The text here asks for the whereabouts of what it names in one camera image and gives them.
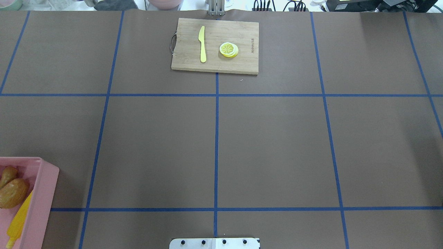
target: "lemon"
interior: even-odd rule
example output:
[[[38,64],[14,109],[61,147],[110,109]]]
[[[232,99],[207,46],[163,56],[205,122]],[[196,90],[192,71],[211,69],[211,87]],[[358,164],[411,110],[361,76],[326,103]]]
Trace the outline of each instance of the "lemon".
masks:
[[[223,43],[220,45],[220,53],[228,58],[234,58],[238,54],[238,47],[234,43]]]

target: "corn on the cob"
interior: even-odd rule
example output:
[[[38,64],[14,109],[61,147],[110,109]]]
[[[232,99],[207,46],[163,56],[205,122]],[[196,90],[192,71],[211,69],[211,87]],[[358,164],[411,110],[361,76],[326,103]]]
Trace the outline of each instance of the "corn on the cob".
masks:
[[[16,240],[22,236],[23,226],[25,224],[27,210],[29,208],[29,203],[31,202],[32,191],[26,200],[23,202],[17,214],[12,219],[11,224],[9,225],[8,231],[6,232],[9,236],[8,244],[6,245],[7,249],[12,249]]]

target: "green bowl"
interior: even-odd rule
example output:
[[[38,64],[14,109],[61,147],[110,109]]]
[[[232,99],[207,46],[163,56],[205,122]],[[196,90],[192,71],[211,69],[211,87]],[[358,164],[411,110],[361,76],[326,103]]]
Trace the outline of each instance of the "green bowl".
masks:
[[[3,5],[6,1],[0,0],[0,4]],[[15,0],[8,6],[1,7],[0,10],[19,10],[22,7],[23,0]]]

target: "white plastic base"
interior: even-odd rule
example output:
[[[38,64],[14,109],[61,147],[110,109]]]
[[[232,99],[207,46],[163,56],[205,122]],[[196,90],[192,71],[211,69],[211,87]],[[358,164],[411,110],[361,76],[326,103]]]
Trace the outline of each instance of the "white plastic base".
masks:
[[[173,239],[169,249],[260,249],[259,238]]]

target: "white bracket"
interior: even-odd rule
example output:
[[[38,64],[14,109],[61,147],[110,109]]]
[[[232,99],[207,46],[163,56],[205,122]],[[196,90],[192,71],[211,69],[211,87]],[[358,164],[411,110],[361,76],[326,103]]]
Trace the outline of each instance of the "white bracket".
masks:
[[[209,4],[208,14],[210,16],[224,16],[225,15],[225,0],[206,0]]]
[[[260,249],[259,238],[173,239],[169,249]]]

